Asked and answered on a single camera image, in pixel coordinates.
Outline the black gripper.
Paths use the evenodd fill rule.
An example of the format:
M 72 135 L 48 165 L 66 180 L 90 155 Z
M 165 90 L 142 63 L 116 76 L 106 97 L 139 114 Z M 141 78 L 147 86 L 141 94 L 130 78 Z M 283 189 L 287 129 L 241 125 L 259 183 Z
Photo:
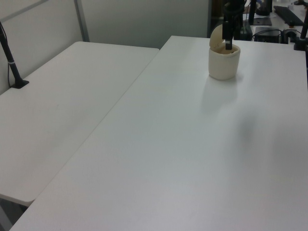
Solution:
M 236 22 L 233 26 L 233 31 L 230 19 L 235 16 L 241 16 L 244 12 L 244 1 L 243 0 L 223 0 L 222 10 L 224 16 L 224 22 L 222 24 L 222 39 L 225 40 L 226 50 L 232 49 L 232 32 L 233 39 L 240 40 L 241 36 L 241 23 Z

